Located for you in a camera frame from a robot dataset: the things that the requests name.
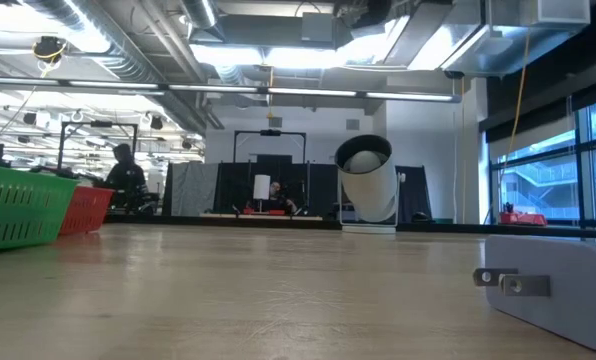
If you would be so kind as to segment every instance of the green basket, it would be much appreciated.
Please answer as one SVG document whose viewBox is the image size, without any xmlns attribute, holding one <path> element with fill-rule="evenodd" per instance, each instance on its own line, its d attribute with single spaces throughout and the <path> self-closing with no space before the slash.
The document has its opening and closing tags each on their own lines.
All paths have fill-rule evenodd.
<svg viewBox="0 0 596 360">
<path fill-rule="evenodd" d="M 77 183 L 0 168 L 0 249 L 56 240 Z"/>
</svg>

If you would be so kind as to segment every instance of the metal prongs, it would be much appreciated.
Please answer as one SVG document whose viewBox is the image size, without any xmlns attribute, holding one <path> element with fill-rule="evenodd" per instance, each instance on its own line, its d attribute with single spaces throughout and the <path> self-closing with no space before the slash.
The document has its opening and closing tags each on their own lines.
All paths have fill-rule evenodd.
<svg viewBox="0 0 596 360">
<path fill-rule="evenodd" d="M 498 286 L 500 277 L 507 274 L 518 274 L 518 269 L 479 268 L 474 271 L 476 286 Z"/>
<path fill-rule="evenodd" d="M 547 275 L 505 275 L 500 281 L 505 296 L 551 296 Z"/>
</svg>

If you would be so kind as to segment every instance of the wooden table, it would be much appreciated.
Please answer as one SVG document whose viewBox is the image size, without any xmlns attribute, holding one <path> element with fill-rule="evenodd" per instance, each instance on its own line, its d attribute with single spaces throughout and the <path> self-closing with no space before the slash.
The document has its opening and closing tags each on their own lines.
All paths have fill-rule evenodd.
<svg viewBox="0 0 596 360">
<path fill-rule="evenodd" d="M 104 225 L 0 253 L 0 360 L 596 359 L 489 307 L 482 240 Z"/>
</svg>

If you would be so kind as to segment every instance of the red basket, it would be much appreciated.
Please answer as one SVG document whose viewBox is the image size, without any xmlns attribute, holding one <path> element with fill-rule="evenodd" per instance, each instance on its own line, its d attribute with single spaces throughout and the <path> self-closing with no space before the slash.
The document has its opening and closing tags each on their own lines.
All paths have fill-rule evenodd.
<svg viewBox="0 0 596 360">
<path fill-rule="evenodd" d="M 71 198 L 60 235 L 96 231 L 102 226 L 113 190 L 78 186 Z"/>
</svg>

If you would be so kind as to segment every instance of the person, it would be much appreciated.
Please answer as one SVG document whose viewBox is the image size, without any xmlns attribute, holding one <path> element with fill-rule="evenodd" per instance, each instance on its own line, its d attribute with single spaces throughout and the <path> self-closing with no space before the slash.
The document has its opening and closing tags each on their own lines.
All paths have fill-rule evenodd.
<svg viewBox="0 0 596 360">
<path fill-rule="evenodd" d="M 291 211 L 291 214 L 296 213 L 298 208 L 296 204 L 290 199 L 286 199 L 280 195 L 281 190 L 280 183 L 274 181 L 269 186 L 269 200 L 263 201 L 263 211 L 269 210 L 284 210 Z"/>
<path fill-rule="evenodd" d="M 109 172 L 105 184 L 114 190 L 135 191 L 147 184 L 142 168 L 134 162 L 131 148 L 127 144 L 120 144 L 114 148 L 114 157 L 118 164 Z"/>
</svg>

